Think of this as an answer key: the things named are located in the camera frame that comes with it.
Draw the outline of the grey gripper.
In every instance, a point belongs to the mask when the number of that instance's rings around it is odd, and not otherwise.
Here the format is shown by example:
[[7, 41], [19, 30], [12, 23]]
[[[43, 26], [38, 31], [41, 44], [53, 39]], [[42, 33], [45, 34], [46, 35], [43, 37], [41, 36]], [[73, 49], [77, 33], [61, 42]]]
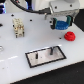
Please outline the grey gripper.
[[[74, 2], [68, 0], [50, 0], [46, 3], [46, 13], [56, 16], [70, 15], [75, 10]], [[72, 26], [73, 17], [67, 16], [67, 23]], [[52, 18], [51, 29], [56, 29], [57, 19]]]

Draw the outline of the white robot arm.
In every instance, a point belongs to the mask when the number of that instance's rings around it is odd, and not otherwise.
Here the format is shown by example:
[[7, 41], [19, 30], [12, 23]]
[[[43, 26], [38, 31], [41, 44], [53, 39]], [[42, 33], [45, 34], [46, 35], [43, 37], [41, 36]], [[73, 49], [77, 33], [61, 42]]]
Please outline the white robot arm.
[[29, 0], [28, 10], [51, 17], [51, 28], [66, 30], [78, 13], [78, 0]]

